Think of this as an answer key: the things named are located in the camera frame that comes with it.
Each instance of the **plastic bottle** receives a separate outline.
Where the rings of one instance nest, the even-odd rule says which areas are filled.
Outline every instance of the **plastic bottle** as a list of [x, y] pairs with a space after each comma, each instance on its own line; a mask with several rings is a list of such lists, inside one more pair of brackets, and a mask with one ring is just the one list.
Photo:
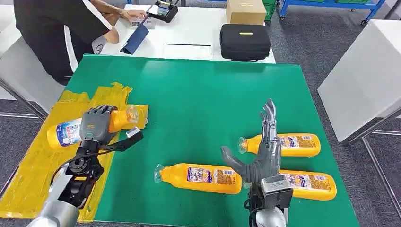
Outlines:
[[238, 194], [242, 179], [227, 166], [209, 166], [180, 163], [170, 167], [157, 165], [155, 182], [168, 182], [177, 188], [204, 192]]
[[[281, 155], [293, 157], [312, 157], [320, 152], [319, 138], [310, 133], [278, 134], [281, 142]], [[240, 153], [258, 153], [261, 135], [250, 139], [239, 138], [238, 149]]]
[[293, 197], [327, 201], [337, 194], [332, 176], [323, 173], [280, 170], [294, 189]]
[[[47, 130], [47, 140], [50, 147], [60, 149], [80, 142], [79, 127], [82, 118], [78, 118], [69, 122], [53, 125]], [[138, 110], [136, 105], [127, 105], [125, 110], [114, 110], [111, 113], [109, 131], [111, 133], [118, 132], [125, 125], [138, 122]]]

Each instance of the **white table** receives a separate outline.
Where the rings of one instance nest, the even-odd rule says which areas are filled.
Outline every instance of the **white table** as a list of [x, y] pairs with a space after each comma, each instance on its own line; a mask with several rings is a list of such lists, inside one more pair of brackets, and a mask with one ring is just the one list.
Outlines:
[[[126, 5], [125, 9], [142, 9], [146, 11], [149, 5]], [[120, 42], [107, 43], [101, 54], [123, 55], [150, 58], [196, 59], [229, 61], [221, 57], [220, 29], [227, 23], [226, 9], [178, 7], [178, 13], [170, 23], [156, 20], [155, 29], [150, 29], [133, 55], [124, 54], [120, 49], [134, 32], [124, 19], [119, 19], [115, 25]], [[210, 46], [188, 46], [168, 44], [202, 44]], [[259, 63], [276, 63], [273, 51]]]
[[338, 141], [401, 107], [401, 21], [371, 20], [317, 89]]

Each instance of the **bottle label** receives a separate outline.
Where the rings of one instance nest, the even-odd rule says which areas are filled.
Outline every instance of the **bottle label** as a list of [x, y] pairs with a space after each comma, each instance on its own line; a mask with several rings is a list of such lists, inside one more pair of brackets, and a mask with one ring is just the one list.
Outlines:
[[214, 179], [216, 183], [235, 185], [235, 172], [234, 170], [221, 170], [214, 171]]
[[81, 125], [81, 120], [82, 118], [78, 118], [57, 125], [56, 134], [60, 145], [66, 147], [68, 145], [81, 141], [81, 137], [79, 136], [79, 127]]
[[212, 183], [212, 175], [207, 169], [190, 167], [188, 168], [187, 181]]
[[282, 148], [314, 148], [315, 142], [311, 136], [285, 136], [280, 138]]
[[212, 175], [208, 169], [190, 167], [188, 168], [187, 181], [234, 185], [235, 172], [234, 170], [216, 169]]
[[309, 190], [331, 190], [329, 179], [321, 175], [282, 174], [292, 187]]

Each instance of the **floor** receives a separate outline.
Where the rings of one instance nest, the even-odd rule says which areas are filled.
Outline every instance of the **floor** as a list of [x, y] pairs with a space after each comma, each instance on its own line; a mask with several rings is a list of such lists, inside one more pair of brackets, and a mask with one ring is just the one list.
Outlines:
[[[221, 2], [188, 0], [187, 6], [224, 7]], [[370, 157], [362, 145], [343, 145], [337, 142], [327, 114], [317, 93], [337, 61], [352, 44], [362, 27], [359, 25], [367, 15], [365, 10], [350, 12], [349, 9], [328, 9], [290, 6], [285, 20], [280, 21], [277, 12], [267, 23], [272, 48], [277, 63], [300, 64], [318, 110], [326, 135], [337, 161], [359, 223], [363, 227], [401, 226], [384, 187], [374, 169]], [[2, 111], [26, 113], [27, 110], [14, 101], [1, 101]], [[0, 188], [23, 157], [27, 147], [40, 128], [38, 120], [15, 120], [0, 118]], [[400, 120], [385, 128], [400, 130]], [[394, 192], [401, 200], [401, 139], [398, 137], [370, 136], [369, 142], [381, 163]], [[0, 219], [0, 226], [26, 226], [29, 220]], [[85, 227], [128, 227], [135, 224], [91, 223]]]

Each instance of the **robotic arm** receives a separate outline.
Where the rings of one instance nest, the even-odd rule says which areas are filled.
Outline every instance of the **robotic arm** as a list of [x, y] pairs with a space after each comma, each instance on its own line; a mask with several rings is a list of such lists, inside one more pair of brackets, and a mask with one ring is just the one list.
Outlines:
[[143, 138], [142, 132], [135, 127], [126, 132], [126, 139], [107, 145], [115, 136], [115, 133], [109, 133], [109, 124], [111, 112], [116, 109], [102, 105], [84, 113], [79, 132], [83, 140], [75, 157], [55, 171], [42, 210], [28, 227], [75, 226], [78, 210], [85, 206], [95, 182], [104, 172], [97, 156], [117, 150], [125, 151]]
[[249, 227], [285, 227], [293, 189], [279, 174], [281, 145], [276, 130], [276, 107], [269, 99], [261, 112], [262, 140], [252, 163], [245, 164], [222, 146], [224, 162], [251, 184], [244, 207], [250, 212]]

